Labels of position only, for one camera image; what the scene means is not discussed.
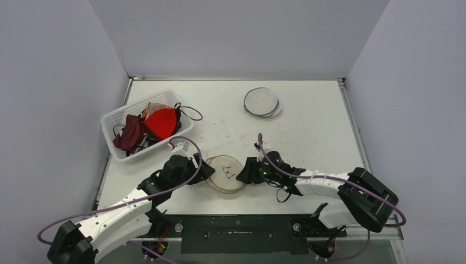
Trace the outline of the dark red bra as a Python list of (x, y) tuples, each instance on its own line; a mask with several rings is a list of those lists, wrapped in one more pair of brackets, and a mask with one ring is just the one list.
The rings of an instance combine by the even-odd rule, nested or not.
[(144, 139), (144, 131), (138, 116), (127, 115), (121, 134), (115, 135), (113, 144), (116, 148), (134, 154)]

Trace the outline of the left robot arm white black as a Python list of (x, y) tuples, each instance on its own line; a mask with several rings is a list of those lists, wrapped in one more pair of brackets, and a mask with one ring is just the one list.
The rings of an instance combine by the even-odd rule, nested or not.
[(144, 179), (112, 207), (98, 210), (79, 223), (63, 223), (50, 245), (51, 263), (97, 263), (120, 245), (148, 234), (157, 237), (169, 229), (169, 220), (157, 206), (171, 198), (174, 187), (207, 180), (215, 169), (199, 154), (173, 155), (162, 169)]

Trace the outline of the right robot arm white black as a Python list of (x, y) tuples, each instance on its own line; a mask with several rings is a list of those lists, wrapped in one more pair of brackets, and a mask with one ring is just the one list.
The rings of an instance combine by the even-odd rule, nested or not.
[(332, 228), (359, 224), (379, 233), (388, 226), (388, 219), (399, 202), (397, 195), (365, 168), (349, 173), (324, 174), (285, 163), (277, 151), (264, 158), (249, 157), (236, 180), (244, 184), (267, 183), (289, 195), (316, 195), (337, 199), (325, 206), (310, 227), (318, 236)]

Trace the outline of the red bra black trim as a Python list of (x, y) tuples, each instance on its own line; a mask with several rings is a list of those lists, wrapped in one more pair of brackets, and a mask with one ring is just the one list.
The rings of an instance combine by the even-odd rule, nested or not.
[[(199, 118), (190, 117), (182, 110), (183, 108), (195, 111), (199, 114)], [(182, 114), (192, 121), (200, 121), (203, 119), (203, 115), (200, 111), (190, 106), (184, 106), (181, 102), (178, 102), (174, 107), (162, 108), (152, 113), (142, 122), (143, 131), (151, 140), (165, 140), (175, 135), (181, 129)]]

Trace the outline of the white mesh bag beige trim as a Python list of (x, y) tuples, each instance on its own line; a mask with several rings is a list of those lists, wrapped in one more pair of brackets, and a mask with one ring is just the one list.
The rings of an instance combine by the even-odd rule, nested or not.
[(244, 169), (244, 165), (236, 158), (229, 155), (218, 155), (208, 158), (206, 163), (215, 170), (206, 180), (212, 189), (220, 193), (235, 194), (244, 187), (245, 183), (236, 179)]

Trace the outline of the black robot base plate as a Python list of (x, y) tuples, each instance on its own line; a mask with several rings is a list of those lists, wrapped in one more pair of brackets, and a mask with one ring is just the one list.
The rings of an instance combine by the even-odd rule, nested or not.
[(154, 224), (143, 241), (153, 246), (181, 243), (183, 254), (307, 254), (308, 244), (330, 245), (345, 230), (327, 228), (309, 214), (187, 215), (173, 214)]

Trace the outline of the beige lace bra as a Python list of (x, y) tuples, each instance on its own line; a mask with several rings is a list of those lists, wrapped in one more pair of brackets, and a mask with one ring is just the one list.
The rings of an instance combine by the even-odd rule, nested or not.
[(158, 102), (148, 102), (146, 110), (147, 112), (156, 112), (160, 109), (165, 109), (165, 108), (172, 108), (171, 106), (168, 106), (163, 103), (158, 103)]

